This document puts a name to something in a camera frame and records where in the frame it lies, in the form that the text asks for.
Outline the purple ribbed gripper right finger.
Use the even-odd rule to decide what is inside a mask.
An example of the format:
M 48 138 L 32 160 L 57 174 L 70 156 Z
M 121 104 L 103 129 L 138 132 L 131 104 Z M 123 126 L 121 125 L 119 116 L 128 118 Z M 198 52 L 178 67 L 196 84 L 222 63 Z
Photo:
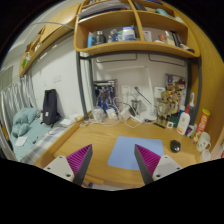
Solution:
M 182 169 L 168 155 L 159 156 L 140 145 L 135 145 L 134 155 L 145 185 Z

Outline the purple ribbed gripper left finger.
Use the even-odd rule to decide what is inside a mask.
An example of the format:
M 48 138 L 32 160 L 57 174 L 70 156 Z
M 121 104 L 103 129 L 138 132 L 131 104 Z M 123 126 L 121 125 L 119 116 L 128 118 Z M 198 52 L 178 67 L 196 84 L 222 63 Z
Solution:
M 67 157 L 56 157 L 44 170 L 81 186 L 92 155 L 92 145 L 87 145 Z

